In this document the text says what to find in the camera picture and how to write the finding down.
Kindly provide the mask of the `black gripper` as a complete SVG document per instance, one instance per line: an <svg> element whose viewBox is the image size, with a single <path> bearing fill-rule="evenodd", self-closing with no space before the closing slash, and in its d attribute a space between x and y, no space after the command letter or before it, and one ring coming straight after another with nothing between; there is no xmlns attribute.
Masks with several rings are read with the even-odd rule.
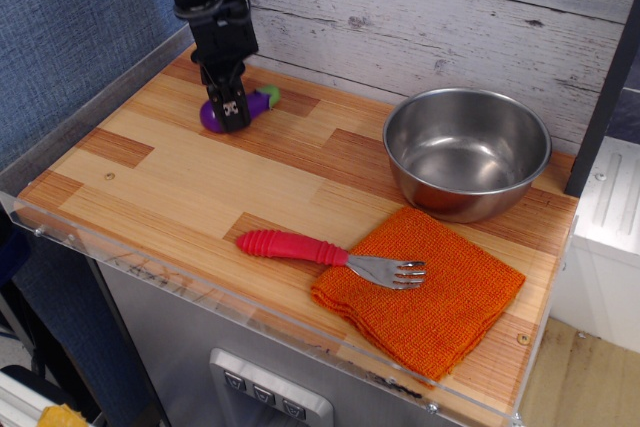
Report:
<svg viewBox="0 0 640 427"><path fill-rule="evenodd" d="M251 116L240 76L244 61L258 52L250 1L220 0L217 8L206 7L188 23L196 43L193 60L211 104L206 128L231 133L248 127ZM214 78L230 79L215 83Z"/></svg>

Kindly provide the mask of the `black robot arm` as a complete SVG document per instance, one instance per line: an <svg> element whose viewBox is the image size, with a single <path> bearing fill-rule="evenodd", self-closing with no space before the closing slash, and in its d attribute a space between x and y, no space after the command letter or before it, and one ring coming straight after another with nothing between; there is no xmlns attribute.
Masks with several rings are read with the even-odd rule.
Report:
<svg viewBox="0 0 640 427"><path fill-rule="evenodd" d="M196 49L191 60L200 69L209 105L203 114L223 133L251 124L242 83L244 61L258 52L250 0L173 0L174 15L186 21Z"/></svg>

